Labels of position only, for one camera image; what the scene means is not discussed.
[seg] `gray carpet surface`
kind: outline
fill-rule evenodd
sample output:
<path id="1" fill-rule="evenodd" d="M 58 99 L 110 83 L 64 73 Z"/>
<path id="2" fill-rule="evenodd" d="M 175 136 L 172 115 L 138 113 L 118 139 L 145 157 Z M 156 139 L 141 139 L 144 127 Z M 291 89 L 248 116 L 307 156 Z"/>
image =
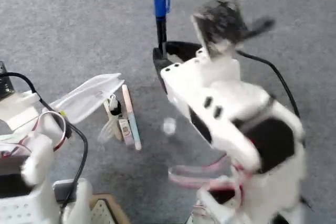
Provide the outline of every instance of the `gray carpet surface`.
<path id="1" fill-rule="evenodd" d="M 190 16 L 209 0 L 172 0 L 170 40 L 197 42 Z M 314 212 L 307 223 L 336 222 L 336 0 L 239 0 L 248 22 L 268 15 L 276 28 L 244 45 L 272 61 L 292 89 L 307 131 L 309 177 L 303 194 Z M 167 179 L 171 165 L 214 161 L 211 150 L 169 104 L 152 65 L 156 29 L 152 0 L 0 0 L 0 60 L 26 74 L 54 101 L 101 73 L 122 73 L 129 85 L 143 150 L 122 143 L 97 143 L 106 122 L 103 109 L 80 123 L 89 139 L 83 177 L 95 193 L 112 193 L 133 223 L 184 222 L 195 191 Z M 240 59 L 243 79 L 262 85 L 290 106 L 268 66 Z M 27 90 L 14 80 L 19 91 Z M 177 132 L 161 131 L 165 117 L 177 118 Z M 74 176 L 82 153 L 78 137 L 57 156 L 51 179 Z"/>

